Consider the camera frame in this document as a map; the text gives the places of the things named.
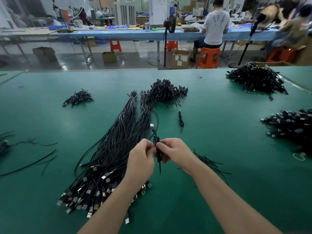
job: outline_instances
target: gray t-shirt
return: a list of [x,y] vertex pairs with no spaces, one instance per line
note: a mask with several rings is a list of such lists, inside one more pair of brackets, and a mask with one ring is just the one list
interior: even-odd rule
[[203,28],[207,30],[205,43],[219,45],[222,43],[224,29],[229,27],[230,14],[226,11],[210,12],[204,22]]

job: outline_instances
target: red stool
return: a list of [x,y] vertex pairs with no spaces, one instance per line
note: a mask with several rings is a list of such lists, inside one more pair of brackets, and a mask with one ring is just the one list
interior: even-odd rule
[[111,44],[111,52],[114,50],[119,50],[121,52],[121,47],[118,39],[110,38],[110,44]]
[[297,50],[292,48],[277,47],[271,53],[271,55],[267,59],[267,62],[279,62],[279,61],[290,62],[291,59],[294,57],[296,51]]
[[[201,60],[202,54],[205,53],[205,59]],[[219,61],[219,56],[220,56],[220,48],[202,48],[200,51],[199,55],[199,60],[196,65],[196,69],[198,67],[201,67],[203,69],[212,69],[212,68],[217,68],[218,66],[218,61]]]
[[172,50],[173,48],[177,49],[178,43],[179,43],[178,41],[177,41],[177,42],[175,42],[175,41],[169,41],[169,42],[166,44],[167,50],[168,50],[169,52],[171,52],[171,50]]

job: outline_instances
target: left hand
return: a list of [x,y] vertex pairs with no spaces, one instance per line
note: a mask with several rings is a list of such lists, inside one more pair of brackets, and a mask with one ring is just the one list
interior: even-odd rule
[[154,154],[156,148],[152,142],[142,139],[131,151],[124,176],[139,190],[154,172]]

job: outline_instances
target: black hair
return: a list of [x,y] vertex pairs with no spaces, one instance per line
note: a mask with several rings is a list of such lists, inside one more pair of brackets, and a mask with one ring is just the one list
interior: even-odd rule
[[312,11],[312,4],[306,4],[300,8],[299,15],[301,17],[307,17],[311,14],[311,11]]
[[224,3],[224,0],[214,0],[213,1],[213,6],[222,7],[223,3]]

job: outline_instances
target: fan stand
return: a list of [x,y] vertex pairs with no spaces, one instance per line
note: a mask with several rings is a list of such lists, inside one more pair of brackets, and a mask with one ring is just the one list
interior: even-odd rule
[[166,66],[167,31],[168,31],[168,28],[166,27],[166,30],[165,30],[165,55],[163,56],[163,65],[159,66],[159,67],[158,67],[158,70],[171,70],[171,67]]
[[244,55],[245,55],[246,50],[247,50],[247,48],[248,48],[248,45],[249,45],[249,43],[250,43],[250,41],[251,41],[251,38],[252,38],[253,34],[255,33],[255,30],[257,29],[258,23],[259,23],[259,22],[256,21],[255,24],[252,26],[252,29],[251,29],[250,34],[249,34],[248,42],[246,43],[245,49],[244,49],[244,51],[243,51],[243,54],[241,55],[241,58],[240,58],[238,64],[237,64],[237,63],[230,63],[230,64],[229,64],[229,67],[230,67],[230,68],[239,68],[239,67],[240,67],[240,64],[241,64],[241,62],[242,62],[242,60],[243,60],[243,58],[244,58]]

